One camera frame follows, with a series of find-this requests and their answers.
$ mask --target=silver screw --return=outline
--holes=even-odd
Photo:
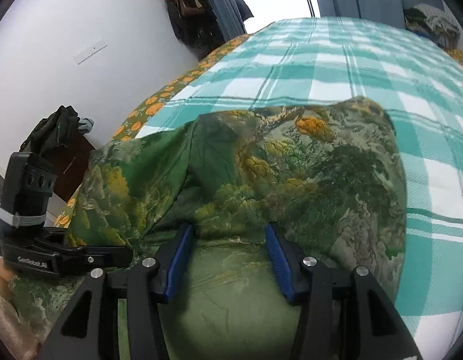
[[[317,261],[315,257],[308,256],[303,259],[303,264],[305,264],[306,266],[315,266],[316,263]]]
[[[90,276],[91,276],[93,279],[100,278],[102,275],[103,275],[103,269],[101,269],[101,268],[95,268],[95,269],[93,269],[93,271],[91,271],[91,273],[90,273]]]
[[[364,266],[357,266],[356,273],[360,276],[366,276],[370,273],[370,271],[368,270],[368,268],[365,268]]]
[[[156,264],[156,260],[153,257],[147,257],[142,261],[142,264],[146,268],[149,268]]]

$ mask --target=teal and white plaid sheet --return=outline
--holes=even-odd
[[[406,257],[396,307],[425,360],[463,328],[463,67],[427,39],[370,21],[271,24],[180,93],[138,137],[198,115],[271,105],[380,103],[407,177]]]

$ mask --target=blue curtain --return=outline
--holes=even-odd
[[[216,21],[220,27],[225,42],[246,33],[242,17],[235,0],[208,0],[213,7]]]

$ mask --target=pile of clothes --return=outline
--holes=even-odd
[[[177,39],[203,58],[225,43],[208,0],[165,0]]]
[[[430,39],[441,48],[456,48],[460,29],[453,16],[428,4],[417,4],[403,12],[407,30]]]

